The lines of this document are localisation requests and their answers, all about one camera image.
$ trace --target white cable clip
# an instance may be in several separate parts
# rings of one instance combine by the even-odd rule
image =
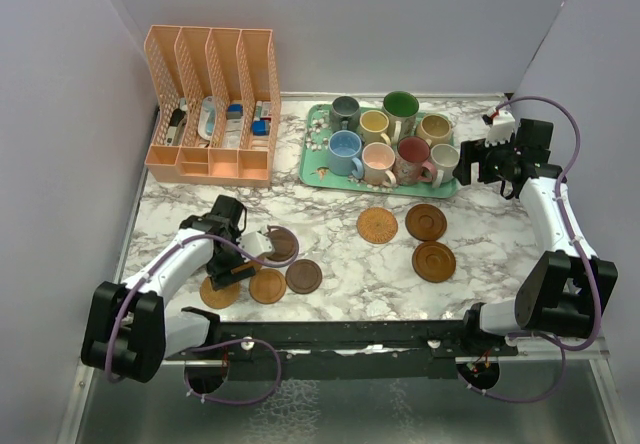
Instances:
[[[561,194],[560,194],[560,197],[558,197],[558,196],[557,196],[557,194],[556,194],[556,195],[554,195],[551,199],[553,200],[553,202],[562,201],[562,202],[564,202],[565,204],[567,203],[567,195],[566,195],[566,194],[562,194],[562,193],[561,193]]]
[[[578,234],[576,234],[575,237],[573,239],[571,239],[569,242],[573,246],[573,245],[575,245],[576,243],[578,243],[580,241],[584,241],[584,237],[579,236]]]

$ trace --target grey mug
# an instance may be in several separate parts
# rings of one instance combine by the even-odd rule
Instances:
[[[360,124],[360,104],[351,96],[340,96],[331,104],[329,124],[333,132],[355,132]]]

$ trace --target white marble surface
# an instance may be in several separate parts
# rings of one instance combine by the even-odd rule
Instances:
[[[480,116],[498,100],[421,100],[421,109],[446,114],[455,140],[484,137]],[[243,282],[238,301],[213,311],[223,320],[329,321],[460,318],[472,303],[515,295],[537,258],[531,223],[519,203],[505,201],[495,185],[474,184],[446,200],[316,189],[302,184],[298,165],[309,108],[320,100],[283,100],[282,122],[270,189],[160,184],[149,174],[127,257],[125,275],[139,270],[174,237],[180,222],[209,210],[219,194],[237,197],[249,212],[247,229],[266,224],[291,229],[300,257],[316,261],[324,280],[312,294],[287,290],[277,303],[263,305]],[[380,106],[379,101],[361,101]],[[418,277],[411,255],[419,241],[404,219],[417,203],[439,207],[448,220],[440,242],[457,260],[454,276],[433,284]],[[393,212],[398,234],[386,245],[358,235],[360,212],[373,206]],[[209,310],[200,300],[204,269],[194,274],[167,306],[167,315],[185,306]]]

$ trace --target brown coaster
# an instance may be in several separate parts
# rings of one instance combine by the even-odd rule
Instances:
[[[444,244],[423,242],[413,252],[413,270],[429,282],[442,282],[456,271],[456,258]]]
[[[249,282],[249,294],[261,304],[273,304],[284,296],[287,284],[281,272],[262,269]]]
[[[275,249],[267,259],[273,262],[284,262],[293,257],[296,252],[296,243],[291,234],[282,229],[273,229],[267,233],[267,237],[271,239]]]
[[[309,294],[315,291],[322,282],[322,270],[309,259],[300,259],[287,269],[285,274],[289,289],[298,294]]]
[[[240,295],[240,283],[236,282],[230,286],[214,291],[211,285],[211,278],[207,277],[200,286],[200,298],[212,309],[224,309],[236,302]]]
[[[435,241],[447,230],[447,218],[440,209],[429,204],[412,207],[405,224],[409,234],[421,241]]]
[[[391,212],[382,207],[362,211],[356,225],[362,238],[373,244],[389,242],[398,232],[398,221]]]

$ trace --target beige mug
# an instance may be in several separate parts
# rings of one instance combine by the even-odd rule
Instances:
[[[396,161],[396,154],[391,147],[381,142],[369,144],[362,151],[364,180],[372,186],[396,186],[396,176],[391,169]]]
[[[431,148],[429,161],[435,166],[435,174],[427,170],[431,176],[431,185],[437,189],[453,179],[453,170],[460,161],[460,152],[450,144],[436,144]]]
[[[416,129],[416,136],[427,141],[431,148],[438,144],[449,144],[452,135],[451,121],[442,114],[427,114]]]
[[[365,145],[374,142],[382,142],[387,146],[396,144],[400,135],[400,128],[396,128],[396,132],[392,137],[387,134],[388,130],[389,118],[383,112],[367,111],[360,116],[358,135]]]

